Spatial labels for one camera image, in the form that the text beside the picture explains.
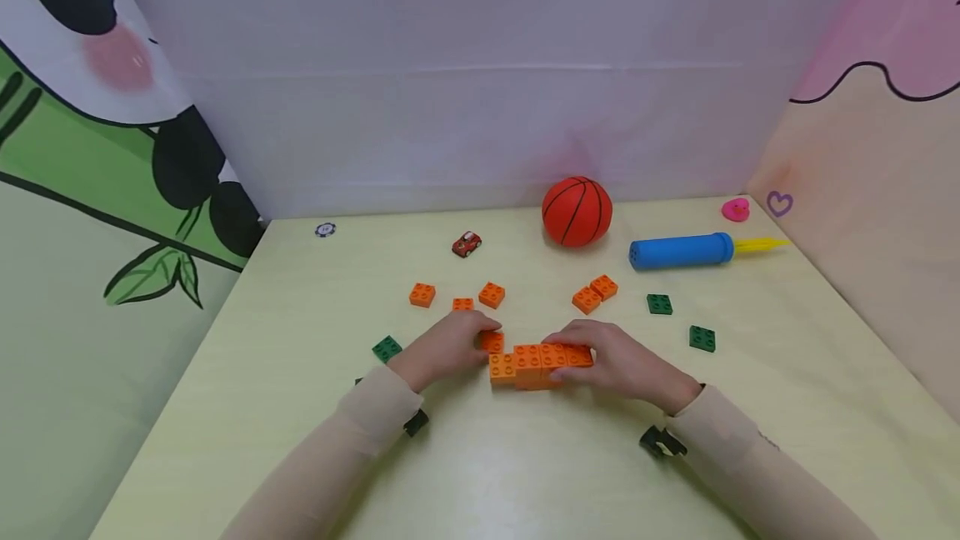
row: poker chip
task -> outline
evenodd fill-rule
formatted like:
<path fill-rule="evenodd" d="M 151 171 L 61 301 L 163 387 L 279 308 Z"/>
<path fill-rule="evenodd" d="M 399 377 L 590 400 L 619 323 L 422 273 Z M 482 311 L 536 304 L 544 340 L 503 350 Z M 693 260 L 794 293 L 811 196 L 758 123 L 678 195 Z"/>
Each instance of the poker chip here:
<path fill-rule="evenodd" d="M 317 238 L 326 238 L 327 236 L 333 236 L 333 233 L 337 231 L 337 225 L 335 223 L 321 223 L 317 225 L 317 229 L 314 230 L 314 234 Z"/>

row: pink rubber duck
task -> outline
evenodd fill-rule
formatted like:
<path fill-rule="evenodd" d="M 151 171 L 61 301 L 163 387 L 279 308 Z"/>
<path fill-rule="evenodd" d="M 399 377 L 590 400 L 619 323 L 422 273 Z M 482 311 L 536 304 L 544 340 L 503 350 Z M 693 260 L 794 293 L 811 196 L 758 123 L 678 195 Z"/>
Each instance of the pink rubber duck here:
<path fill-rule="evenodd" d="M 750 218 L 750 201 L 746 198 L 727 200 L 720 207 L 720 213 L 731 222 L 746 222 Z"/>

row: white fabric wall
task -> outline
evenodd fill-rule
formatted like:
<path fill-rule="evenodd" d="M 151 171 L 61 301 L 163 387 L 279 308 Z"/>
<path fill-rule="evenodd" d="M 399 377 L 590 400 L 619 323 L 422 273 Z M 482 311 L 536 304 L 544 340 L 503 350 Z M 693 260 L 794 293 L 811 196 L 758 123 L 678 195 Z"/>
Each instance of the white fabric wall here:
<path fill-rule="evenodd" d="M 841 0 L 137 0 L 265 218 L 736 193 Z"/>

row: panda pink cheek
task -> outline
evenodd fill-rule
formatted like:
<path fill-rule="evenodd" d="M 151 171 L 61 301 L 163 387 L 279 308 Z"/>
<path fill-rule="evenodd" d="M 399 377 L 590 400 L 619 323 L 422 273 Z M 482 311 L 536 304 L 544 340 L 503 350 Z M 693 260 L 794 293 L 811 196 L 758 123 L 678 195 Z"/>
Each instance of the panda pink cheek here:
<path fill-rule="evenodd" d="M 153 85 L 149 50 L 121 23 L 102 36 L 84 36 L 83 56 L 90 71 L 114 90 L 134 93 Z"/>

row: heart doodle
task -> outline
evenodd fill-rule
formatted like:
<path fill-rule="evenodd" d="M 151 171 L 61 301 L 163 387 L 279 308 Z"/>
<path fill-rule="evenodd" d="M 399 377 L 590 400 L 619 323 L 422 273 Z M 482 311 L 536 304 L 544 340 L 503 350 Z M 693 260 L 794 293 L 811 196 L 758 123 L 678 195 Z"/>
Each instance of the heart doodle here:
<path fill-rule="evenodd" d="M 782 218 L 793 209 L 793 197 L 790 194 L 781 194 L 776 190 L 767 194 L 767 209 L 775 218 Z"/>

